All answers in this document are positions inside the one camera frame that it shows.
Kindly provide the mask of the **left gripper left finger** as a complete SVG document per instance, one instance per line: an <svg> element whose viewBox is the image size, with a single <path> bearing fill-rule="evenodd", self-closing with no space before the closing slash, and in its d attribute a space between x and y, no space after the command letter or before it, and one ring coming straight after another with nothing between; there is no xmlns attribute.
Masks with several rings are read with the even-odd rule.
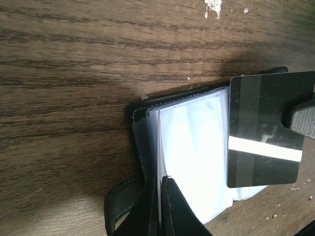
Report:
<svg viewBox="0 0 315 236"><path fill-rule="evenodd" d="M114 236L157 236L158 194L157 180L148 181L120 226L113 232Z"/></svg>

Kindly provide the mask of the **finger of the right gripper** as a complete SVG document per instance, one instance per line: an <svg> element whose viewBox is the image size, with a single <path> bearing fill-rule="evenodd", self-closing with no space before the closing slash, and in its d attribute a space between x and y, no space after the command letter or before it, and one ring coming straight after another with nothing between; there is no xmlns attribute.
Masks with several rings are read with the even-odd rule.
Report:
<svg viewBox="0 0 315 236"><path fill-rule="evenodd" d="M303 96L288 103L283 111L282 125L288 130L315 138L315 93Z"/></svg>

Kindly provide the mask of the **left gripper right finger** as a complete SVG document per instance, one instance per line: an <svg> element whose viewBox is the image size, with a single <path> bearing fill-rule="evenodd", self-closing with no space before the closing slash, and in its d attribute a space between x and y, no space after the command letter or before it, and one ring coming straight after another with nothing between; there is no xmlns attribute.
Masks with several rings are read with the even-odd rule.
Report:
<svg viewBox="0 0 315 236"><path fill-rule="evenodd" d="M162 235L212 236L192 212L171 177L162 179Z"/></svg>

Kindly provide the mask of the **black credit card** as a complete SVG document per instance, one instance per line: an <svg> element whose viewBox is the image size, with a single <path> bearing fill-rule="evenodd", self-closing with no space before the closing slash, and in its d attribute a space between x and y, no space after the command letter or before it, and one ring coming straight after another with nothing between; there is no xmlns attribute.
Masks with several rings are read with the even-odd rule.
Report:
<svg viewBox="0 0 315 236"><path fill-rule="evenodd" d="M295 106L313 97L312 71L236 76L229 86L227 186L297 180L304 136L287 127Z"/></svg>

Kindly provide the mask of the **black card holder wallet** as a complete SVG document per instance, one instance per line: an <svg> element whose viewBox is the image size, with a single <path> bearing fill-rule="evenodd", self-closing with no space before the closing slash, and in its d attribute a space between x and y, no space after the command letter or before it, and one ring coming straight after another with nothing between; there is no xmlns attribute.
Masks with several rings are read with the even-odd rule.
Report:
<svg viewBox="0 0 315 236"><path fill-rule="evenodd" d="M144 185L157 180L158 236L162 236L162 179L173 178L192 212L205 224L268 185L229 188L225 84L136 102L126 107L137 177L113 187L104 200L107 234L120 226Z"/></svg>

